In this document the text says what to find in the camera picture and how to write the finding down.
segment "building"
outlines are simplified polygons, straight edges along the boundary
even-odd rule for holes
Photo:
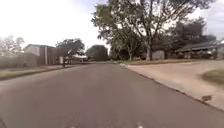
[[[52,65],[55,64],[54,47],[47,45],[29,44],[23,51],[25,53],[32,53],[38,56],[38,65]]]
[[[224,42],[189,44],[178,49],[176,53],[187,59],[224,59]]]

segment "sidewalk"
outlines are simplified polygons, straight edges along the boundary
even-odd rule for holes
[[[207,103],[224,110],[224,90],[200,78],[206,71],[224,68],[223,61],[127,66],[127,68],[198,100],[202,100],[202,96],[211,95],[212,100]]]

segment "overcast sky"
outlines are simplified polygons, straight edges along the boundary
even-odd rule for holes
[[[65,38],[81,38],[86,46],[104,44],[90,22],[94,5],[103,0],[0,0],[0,37],[23,37],[27,44],[54,46]],[[207,33],[224,37],[224,0],[218,0],[205,16]]]

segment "brick house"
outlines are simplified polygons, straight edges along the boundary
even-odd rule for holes
[[[37,65],[52,65],[55,64],[54,49],[52,46],[29,44],[23,51],[37,55]]]

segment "street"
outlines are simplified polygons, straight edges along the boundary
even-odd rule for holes
[[[224,128],[224,112],[115,64],[0,82],[7,128]]]

